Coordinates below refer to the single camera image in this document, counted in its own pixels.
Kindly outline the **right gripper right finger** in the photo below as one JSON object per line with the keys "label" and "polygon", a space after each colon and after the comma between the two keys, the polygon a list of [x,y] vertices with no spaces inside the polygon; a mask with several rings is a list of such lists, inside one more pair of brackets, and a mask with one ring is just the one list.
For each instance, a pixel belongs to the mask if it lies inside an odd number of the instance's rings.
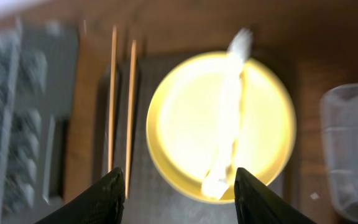
{"label": "right gripper right finger", "polygon": [[242,167],[236,171],[234,195],[239,224],[313,223]]}

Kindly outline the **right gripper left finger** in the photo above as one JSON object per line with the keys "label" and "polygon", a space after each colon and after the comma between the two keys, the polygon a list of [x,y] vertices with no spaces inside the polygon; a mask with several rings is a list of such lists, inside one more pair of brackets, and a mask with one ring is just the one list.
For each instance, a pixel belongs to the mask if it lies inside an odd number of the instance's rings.
{"label": "right gripper left finger", "polygon": [[120,224],[124,211],[124,193],[124,174],[120,167],[116,167],[37,224]]}

